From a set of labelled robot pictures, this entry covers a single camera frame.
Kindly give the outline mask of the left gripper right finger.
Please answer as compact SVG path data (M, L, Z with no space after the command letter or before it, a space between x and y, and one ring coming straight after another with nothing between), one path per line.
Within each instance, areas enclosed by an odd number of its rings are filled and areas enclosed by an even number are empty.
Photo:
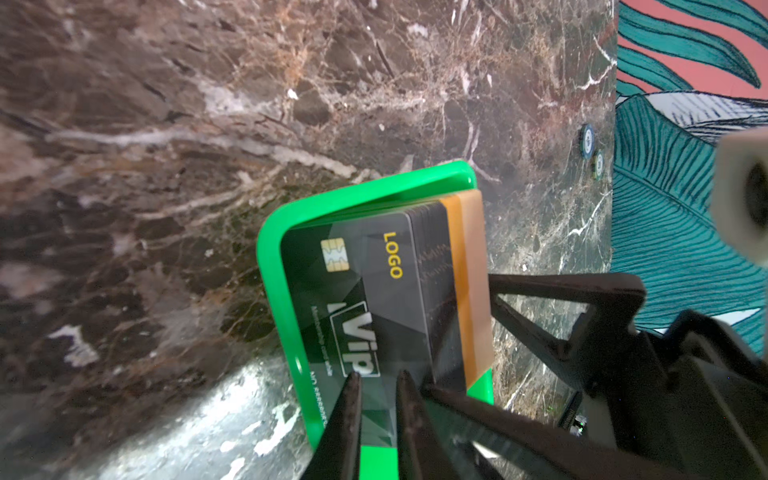
M396 382L397 459L400 479L458 479L407 370Z

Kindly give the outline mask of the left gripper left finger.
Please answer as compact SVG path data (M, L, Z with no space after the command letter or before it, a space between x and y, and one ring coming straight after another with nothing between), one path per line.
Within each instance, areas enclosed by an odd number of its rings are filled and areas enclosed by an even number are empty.
M360 475L362 378L350 373L301 480L357 480Z

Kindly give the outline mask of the green plastic tray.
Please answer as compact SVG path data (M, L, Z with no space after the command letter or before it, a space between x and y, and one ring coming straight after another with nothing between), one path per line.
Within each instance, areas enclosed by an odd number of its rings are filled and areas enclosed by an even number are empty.
M491 402L493 363L482 196L452 161L280 207L257 259L318 447L343 384L361 378L362 479L394 479L402 370Z

